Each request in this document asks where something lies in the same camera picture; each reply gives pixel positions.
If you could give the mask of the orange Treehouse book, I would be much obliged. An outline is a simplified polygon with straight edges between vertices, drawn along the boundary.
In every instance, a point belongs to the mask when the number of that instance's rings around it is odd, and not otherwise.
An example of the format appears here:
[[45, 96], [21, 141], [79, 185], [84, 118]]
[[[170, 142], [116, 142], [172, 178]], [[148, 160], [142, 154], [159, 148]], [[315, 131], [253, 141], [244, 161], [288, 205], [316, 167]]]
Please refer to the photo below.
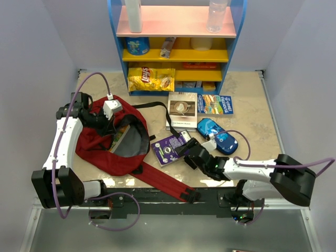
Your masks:
[[118, 146], [121, 144], [123, 138], [126, 136], [127, 132], [129, 131], [130, 126], [126, 125], [124, 127], [122, 127], [114, 136], [112, 144], [111, 144], [111, 148], [109, 149], [109, 151], [111, 153], [114, 153], [116, 151], [116, 149], [118, 148]]

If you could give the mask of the purple book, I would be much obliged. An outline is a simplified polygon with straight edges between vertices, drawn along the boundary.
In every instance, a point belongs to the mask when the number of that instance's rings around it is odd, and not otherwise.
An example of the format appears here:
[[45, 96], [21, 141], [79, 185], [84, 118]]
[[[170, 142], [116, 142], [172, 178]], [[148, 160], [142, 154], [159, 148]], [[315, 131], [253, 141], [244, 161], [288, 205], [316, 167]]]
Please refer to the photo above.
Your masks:
[[171, 135], [151, 144], [151, 148], [161, 167], [172, 164], [181, 158], [175, 149], [187, 143], [191, 136], [187, 130], [181, 131], [179, 135], [178, 138]]

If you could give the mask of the blue pencil case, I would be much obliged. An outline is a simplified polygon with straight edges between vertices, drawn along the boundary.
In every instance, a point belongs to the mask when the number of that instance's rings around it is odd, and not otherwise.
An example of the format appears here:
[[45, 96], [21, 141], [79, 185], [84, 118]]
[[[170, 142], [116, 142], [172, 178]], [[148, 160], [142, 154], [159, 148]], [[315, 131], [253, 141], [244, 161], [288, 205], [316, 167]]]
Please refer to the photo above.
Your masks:
[[224, 133], [225, 130], [210, 118], [203, 118], [197, 124], [197, 131], [204, 139], [212, 133], [217, 144], [216, 149], [224, 155], [231, 155], [238, 148], [237, 140], [229, 133]]

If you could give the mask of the red backpack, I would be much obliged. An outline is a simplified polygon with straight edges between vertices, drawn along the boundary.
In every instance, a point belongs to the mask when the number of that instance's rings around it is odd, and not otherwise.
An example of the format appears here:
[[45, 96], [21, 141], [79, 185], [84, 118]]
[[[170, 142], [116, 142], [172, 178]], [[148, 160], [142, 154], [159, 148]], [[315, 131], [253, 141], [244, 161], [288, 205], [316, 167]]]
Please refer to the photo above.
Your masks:
[[77, 142], [76, 154], [112, 176], [130, 174], [182, 202], [194, 203], [198, 201], [201, 195], [194, 188], [144, 161], [149, 153], [153, 137], [149, 135], [146, 120], [139, 109], [164, 107], [165, 104], [156, 101], [132, 106], [118, 96], [115, 96], [115, 99], [121, 103], [122, 110], [115, 113], [113, 121], [107, 121], [105, 125], [116, 131], [124, 126], [130, 127], [128, 136], [123, 138], [124, 143], [120, 145], [122, 151], [110, 151], [114, 133], [85, 126]]

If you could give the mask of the white coffee cover book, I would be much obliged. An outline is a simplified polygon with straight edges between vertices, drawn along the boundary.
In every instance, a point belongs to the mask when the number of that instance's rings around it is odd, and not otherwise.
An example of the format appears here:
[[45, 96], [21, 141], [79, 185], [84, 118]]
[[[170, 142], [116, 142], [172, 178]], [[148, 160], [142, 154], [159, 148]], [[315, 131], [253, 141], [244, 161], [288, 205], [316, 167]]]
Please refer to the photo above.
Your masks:
[[196, 131], [197, 93], [170, 92], [167, 103], [171, 126], [176, 131]]

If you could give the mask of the blue Treehouse book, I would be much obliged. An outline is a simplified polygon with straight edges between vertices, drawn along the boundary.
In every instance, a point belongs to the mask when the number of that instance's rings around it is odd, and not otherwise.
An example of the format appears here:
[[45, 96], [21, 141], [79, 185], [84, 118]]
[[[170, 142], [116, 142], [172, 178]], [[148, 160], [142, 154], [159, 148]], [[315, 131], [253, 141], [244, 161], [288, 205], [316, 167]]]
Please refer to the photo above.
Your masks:
[[234, 114], [231, 96], [213, 94], [197, 95], [197, 112], [206, 116], [226, 116]]

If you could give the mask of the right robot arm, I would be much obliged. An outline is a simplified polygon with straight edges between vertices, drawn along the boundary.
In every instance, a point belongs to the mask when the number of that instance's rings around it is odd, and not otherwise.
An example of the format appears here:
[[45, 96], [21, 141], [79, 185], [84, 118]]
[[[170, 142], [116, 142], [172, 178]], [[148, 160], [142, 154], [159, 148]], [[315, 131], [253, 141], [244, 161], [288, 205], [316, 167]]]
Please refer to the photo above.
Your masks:
[[310, 205], [317, 175], [307, 166], [285, 154], [266, 161], [212, 156], [210, 152], [216, 147], [214, 139], [199, 143], [191, 138], [175, 151], [191, 168], [200, 169], [215, 181], [238, 180], [235, 193], [227, 197], [235, 205], [246, 206], [267, 198], [284, 198], [302, 207]]

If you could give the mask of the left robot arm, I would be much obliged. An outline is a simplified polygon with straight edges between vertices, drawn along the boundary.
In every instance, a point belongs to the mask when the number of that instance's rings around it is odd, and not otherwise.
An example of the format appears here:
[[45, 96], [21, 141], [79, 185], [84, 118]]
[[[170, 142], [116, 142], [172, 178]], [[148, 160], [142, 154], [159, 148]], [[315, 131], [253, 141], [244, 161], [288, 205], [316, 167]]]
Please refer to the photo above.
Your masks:
[[83, 128], [97, 130], [100, 134], [114, 133], [111, 121], [121, 110], [121, 103], [108, 94], [93, 111], [92, 97], [86, 93], [72, 93], [73, 104], [68, 103], [56, 112], [57, 129], [49, 156], [38, 171], [33, 171], [31, 181], [44, 208], [81, 205], [91, 199], [97, 206], [108, 202], [109, 193], [102, 180], [83, 182], [73, 171], [73, 158]]

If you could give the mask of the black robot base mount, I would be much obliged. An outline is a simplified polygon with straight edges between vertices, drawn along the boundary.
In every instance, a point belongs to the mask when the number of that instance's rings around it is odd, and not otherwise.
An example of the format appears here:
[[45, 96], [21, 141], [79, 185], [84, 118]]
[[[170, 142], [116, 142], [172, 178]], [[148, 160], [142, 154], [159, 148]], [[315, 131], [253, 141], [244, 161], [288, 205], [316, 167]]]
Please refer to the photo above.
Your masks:
[[152, 215], [215, 215], [218, 218], [233, 218], [246, 223], [257, 216], [262, 201], [237, 203], [230, 199], [235, 194], [234, 187], [197, 187], [201, 195], [193, 204], [181, 202], [155, 188], [108, 188], [106, 194], [116, 193], [107, 199], [88, 200], [81, 207], [90, 210], [111, 210], [112, 218], [126, 218], [128, 214], [137, 214], [138, 208], [133, 199], [120, 192], [132, 195], [140, 205], [141, 214]]

